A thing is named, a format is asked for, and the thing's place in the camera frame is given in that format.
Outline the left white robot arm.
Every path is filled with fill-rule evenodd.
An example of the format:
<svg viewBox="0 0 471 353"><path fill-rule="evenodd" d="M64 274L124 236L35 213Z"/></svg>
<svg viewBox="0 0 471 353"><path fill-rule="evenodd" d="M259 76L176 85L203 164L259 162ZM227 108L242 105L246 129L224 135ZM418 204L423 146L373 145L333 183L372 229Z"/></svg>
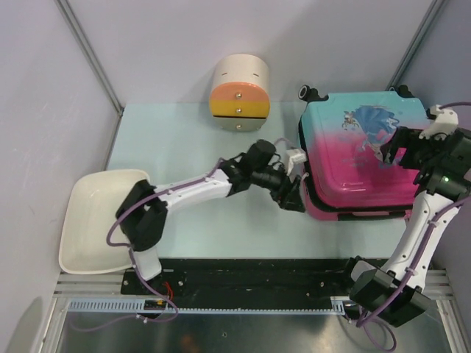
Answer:
<svg viewBox="0 0 471 353"><path fill-rule="evenodd" d="M167 217L175 211L212 199L223 199L248 190L255 185L269 191L282 210L305 212L300 194L303 176L292 174L307 155L302 149L286 150L283 162L276 145L257 140L246 152L230 159L220 158L206 174L180 183L158 188L147 179L137 181L121 205L109 233L120 229L127 239L137 285L145 293L161 289L163 270L157 244L163 235Z"/></svg>

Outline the pink and teal kids suitcase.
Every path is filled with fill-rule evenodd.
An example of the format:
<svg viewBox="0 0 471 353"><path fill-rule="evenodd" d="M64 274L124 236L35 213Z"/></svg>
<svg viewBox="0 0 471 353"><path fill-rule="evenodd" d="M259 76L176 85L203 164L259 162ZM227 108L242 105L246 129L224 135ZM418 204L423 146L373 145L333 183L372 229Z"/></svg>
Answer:
<svg viewBox="0 0 471 353"><path fill-rule="evenodd" d="M384 163L380 148L401 126L426 128L422 102L406 85L326 96L303 85L298 97L306 103L298 141L307 158L302 166L307 214L320 221L409 217L416 171L398 165L402 150Z"/></svg>

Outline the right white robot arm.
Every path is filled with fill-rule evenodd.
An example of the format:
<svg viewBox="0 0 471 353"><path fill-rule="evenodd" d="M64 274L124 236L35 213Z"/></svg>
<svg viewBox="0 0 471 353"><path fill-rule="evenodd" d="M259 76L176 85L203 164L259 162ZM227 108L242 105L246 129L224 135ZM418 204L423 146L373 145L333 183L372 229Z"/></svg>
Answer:
<svg viewBox="0 0 471 353"><path fill-rule="evenodd" d="M458 128L430 137L400 127L380 148L385 163L404 149L399 165L416 170L417 192L406 230L392 256L381 267L357 257L353 269L339 277L340 288L360 308L363 327L380 318L400 327L424 313L431 300L424 295L425 278L443 232L470 200L470 131Z"/></svg>

